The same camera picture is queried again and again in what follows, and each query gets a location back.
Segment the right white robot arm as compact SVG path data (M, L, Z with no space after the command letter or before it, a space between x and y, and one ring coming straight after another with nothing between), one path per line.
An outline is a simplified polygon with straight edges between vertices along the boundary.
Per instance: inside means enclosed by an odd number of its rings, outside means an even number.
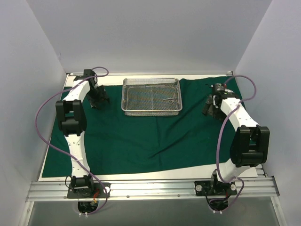
M209 95L204 115L223 119L216 148L217 178L209 182L209 189L214 194L220 194L226 188L226 183L237 179L244 171L265 163L268 156L270 130L260 126L246 111L242 100L235 97L218 99ZM224 128L230 122L235 135L230 145L230 158L220 164L220 150Z

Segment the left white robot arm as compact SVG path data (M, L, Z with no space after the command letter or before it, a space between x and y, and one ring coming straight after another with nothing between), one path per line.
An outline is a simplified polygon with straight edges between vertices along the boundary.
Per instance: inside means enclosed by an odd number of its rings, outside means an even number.
M97 75L87 69L82 76L73 80L72 90L67 96L55 104L59 130L62 131L71 155L71 184L73 192L79 192L83 197L94 194L95 185L90 175L87 162L84 134L87 129L83 101L87 99L91 108L100 109L100 104L109 102L110 98L103 85L98 85Z

